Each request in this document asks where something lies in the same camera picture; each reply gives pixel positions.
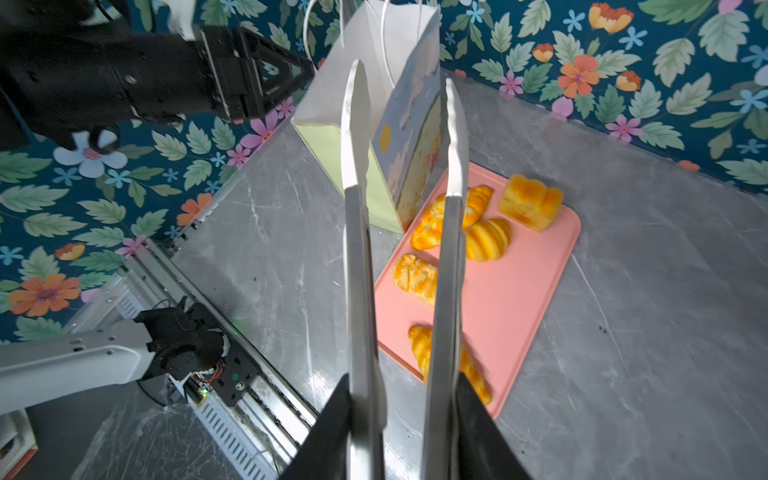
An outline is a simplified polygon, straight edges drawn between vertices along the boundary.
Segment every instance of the croissant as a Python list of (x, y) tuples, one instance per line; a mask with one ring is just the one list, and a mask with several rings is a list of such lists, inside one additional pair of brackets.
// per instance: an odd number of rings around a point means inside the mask
[(395, 285), (412, 295), (435, 306), (437, 295), (436, 266), (425, 262), (416, 255), (407, 253), (397, 260), (393, 269)]
[(547, 188), (538, 180), (515, 174), (504, 188), (498, 211), (542, 232), (552, 224), (562, 202), (563, 191), (559, 188)]
[[(429, 381), (429, 359), (432, 356), (432, 327), (414, 325), (408, 329), (408, 340), (411, 342), (411, 350), (416, 361), (419, 362), (419, 371), (424, 376), (424, 384)], [(485, 384), (480, 372), (475, 368), (475, 363), (467, 353), (462, 342), (461, 371), (467, 376), (467, 380), (475, 389), (483, 404), (488, 405), (493, 400), (491, 392)]]
[[(491, 195), (493, 195), (493, 189), (486, 185), (479, 185), (467, 190), (467, 206), (464, 209), (464, 219), (462, 220), (464, 230), (480, 220), (488, 208)], [(427, 250), (440, 246), (444, 216), (445, 195), (440, 195), (424, 214), (421, 223), (411, 236), (411, 247), (414, 250)]]
[(475, 223), (467, 230), (467, 260), (498, 260), (510, 242), (512, 227), (507, 220), (492, 218)]

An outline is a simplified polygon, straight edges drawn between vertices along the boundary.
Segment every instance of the gray marble table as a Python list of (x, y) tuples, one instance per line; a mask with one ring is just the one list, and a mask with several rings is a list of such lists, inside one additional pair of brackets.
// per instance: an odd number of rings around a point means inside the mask
[[(471, 160), (560, 187), (582, 222), (497, 421), (523, 465), (538, 480), (768, 478), (766, 201), (472, 81), (458, 91)], [(290, 127), (246, 169), (174, 261), (320, 410), (346, 371), (343, 202)], [(399, 236), (372, 237), (378, 275)], [(425, 389), (381, 360), (388, 478), (418, 478)]]

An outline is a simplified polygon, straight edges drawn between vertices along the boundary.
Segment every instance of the tray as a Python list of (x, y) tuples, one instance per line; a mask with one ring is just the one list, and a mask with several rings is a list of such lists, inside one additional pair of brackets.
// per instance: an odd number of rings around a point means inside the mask
[[(411, 235), (426, 209), (445, 193), (447, 182), (446, 171), (374, 286), (379, 348), (419, 379), (422, 375), (408, 341), (408, 328), (431, 325), (435, 309), (400, 290), (392, 281), (392, 268), (406, 253), (439, 266), (440, 249), (415, 251)], [(581, 230), (578, 215), (565, 206), (542, 233), (504, 217), (498, 204), (506, 183), (506, 178), (470, 163), (468, 185), (495, 189), (483, 218), (505, 218), (512, 225), (512, 242), (500, 260), (467, 260), (462, 297), (465, 345), (491, 389), (488, 412), (493, 418), (504, 406)]]

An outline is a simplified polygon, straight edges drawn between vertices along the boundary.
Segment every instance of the gift bag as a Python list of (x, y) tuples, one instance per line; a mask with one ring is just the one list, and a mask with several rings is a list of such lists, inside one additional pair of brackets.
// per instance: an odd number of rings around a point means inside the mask
[(363, 2), (355, 11), (292, 122), (343, 195), (341, 110), (349, 69), (360, 59), (371, 99), (369, 222), (404, 233), (440, 152), (439, 14), (427, 5), (386, 6), (383, 30), (390, 78), (382, 48), (384, 8), (384, 2)]

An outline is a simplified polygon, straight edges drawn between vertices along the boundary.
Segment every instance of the orange flower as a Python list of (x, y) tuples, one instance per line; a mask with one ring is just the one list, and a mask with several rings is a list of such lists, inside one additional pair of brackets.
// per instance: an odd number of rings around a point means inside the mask
[(681, 160), (677, 162), (677, 166), (682, 167), (686, 170), (690, 170), (692, 172), (698, 172), (699, 170), (701, 170), (701, 167), (696, 165), (694, 162), (688, 161), (688, 160)]
[(632, 22), (634, 13), (626, 8), (613, 9), (607, 3), (593, 3), (589, 9), (589, 24), (592, 28), (603, 28), (608, 33), (624, 30)]
[(592, 92), (589, 84), (596, 85), (600, 81), (600, 74), (594, 71), (598, 67), (598, 61), (589, 55), (579, 55), (574, 59), (576, 65), (567, 63), (562, 66), (558, 78), (558, 86), (565, 89), (565, 96), (576, 98), (578, 93), (582, 97)]
[(554, 48), (552, 48), (552, 45), (545, 43), (543, 45), (537, 45), (536, 48), (534, 48), (533, 56), (536, 58), (536, 60), (539, 60), (541, 62), (547, 63), (552, 59), (552, 55), (554, 54)]
[(56, 250), (56, 258), (59, 260), (76, 260), (85, 252), (83, 243), (70, 243)]
[(627, 70), (616, 77), (616, 88), (619, 90), (638, 91), (640, 90), (640, 83), (642, 83), (642, 79), (632, 70)]
[(45, 280), (36, 276), (22, 283), (23, 290), (11, 292), (6, 301), (15, 304), (11, 305), (15, 315), (26, 312), (27, 316), (43, 316), (48, 310), (58, 312), (69, 306), (67, 300), (78, 298), (80, 290), (76, 286), (80, 286), (80, 280), (63, 273), (51, 273)]
[(189, 199), (184, 202), (184, 205), (181, 206), (181, 209), (186, 213), (179, 214), (176, 217), (176, 225), (179, 227), (185, 227), (192, 223), (192, 220), (194, 220), (195, 216), (200, 213), (200, 210), (202, 210), (203, 207), (208, 205), (208, 202), (210, 202), (210, 199), (213, 197), (214, 196), (211, 194), (200, 194), (197, 195), (197, 201)]

